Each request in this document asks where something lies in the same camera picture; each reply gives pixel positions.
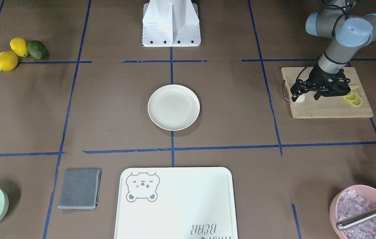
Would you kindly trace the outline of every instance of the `lemon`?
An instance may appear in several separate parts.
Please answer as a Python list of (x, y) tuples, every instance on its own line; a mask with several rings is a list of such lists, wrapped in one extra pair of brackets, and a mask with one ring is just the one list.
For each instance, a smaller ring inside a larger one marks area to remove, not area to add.
[(342, 97), (343, 97), (343, 100), (351, 102), (351, 101), (355, 101), (358, 98), (358, 95), (350, 91), (348, 94), (343, 95)]
[(26, 57), (29, 55), (29, 51), (27, 50), (27, 42), (23, 38), (14, 38), (11, 40), (9, 45), (17, 56)]
[(7, 50), (0, 53), (0, 71), (12, 71), (18, 64), (18, 56)]
[(355, 101), (350, 101), (349, 102), (352, 106), (354, 107), (359, 107), (362, 105), (362, 98), (360, 96), (357, 96)]

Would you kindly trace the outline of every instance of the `avocado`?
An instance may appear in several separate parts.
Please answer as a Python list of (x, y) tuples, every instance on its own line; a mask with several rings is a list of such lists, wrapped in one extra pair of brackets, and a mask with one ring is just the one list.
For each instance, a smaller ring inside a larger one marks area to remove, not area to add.
[(41, 41), (31, 41), (27, 44), (27, 50), (34, 59), (45, 59), (48, 56), (48, 50)]

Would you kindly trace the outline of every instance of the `ice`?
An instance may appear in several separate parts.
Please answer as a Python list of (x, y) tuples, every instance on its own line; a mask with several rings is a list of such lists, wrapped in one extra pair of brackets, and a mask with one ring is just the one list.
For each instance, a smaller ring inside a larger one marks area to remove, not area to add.
[[(375, 207), (375, 203), (360, 195), (356, 190), (343, 192), (338, 200), (338, 221), (351, 218)], [(344, 234), (348, 239), (376, 239), (376, 218), (351, 227), (345, 230)]]

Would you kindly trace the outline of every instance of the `lemon slice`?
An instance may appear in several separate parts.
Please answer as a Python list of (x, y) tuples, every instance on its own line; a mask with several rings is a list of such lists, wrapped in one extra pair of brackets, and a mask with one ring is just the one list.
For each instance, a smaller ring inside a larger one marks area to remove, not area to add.
[(358, 95), (356, 95), (354, 92), (350, 91), (348, 94), (343, 95), (343, 100), (347, 102), (355, 101), (358, 98)]
[(354, 107), (359, 107), (362, 105), (362, 98), (360, 96), (357, 96), (355, 101), (350, 101), (349, 102), (352, 106)]

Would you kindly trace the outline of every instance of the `bear ear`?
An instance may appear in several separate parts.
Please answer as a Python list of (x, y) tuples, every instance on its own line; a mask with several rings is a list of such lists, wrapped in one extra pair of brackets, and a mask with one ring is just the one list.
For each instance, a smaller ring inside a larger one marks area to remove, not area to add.
[(134, 197), (132, 194), (128, 193), (126, 195), (126, 199), (129, 201), (129, 202), (134, 202), (136, 200), (136, 197)]
[(157, 200), (157, 193), (152, 194), (151, 196), (147, 197), (148, 201), (155, 201)]

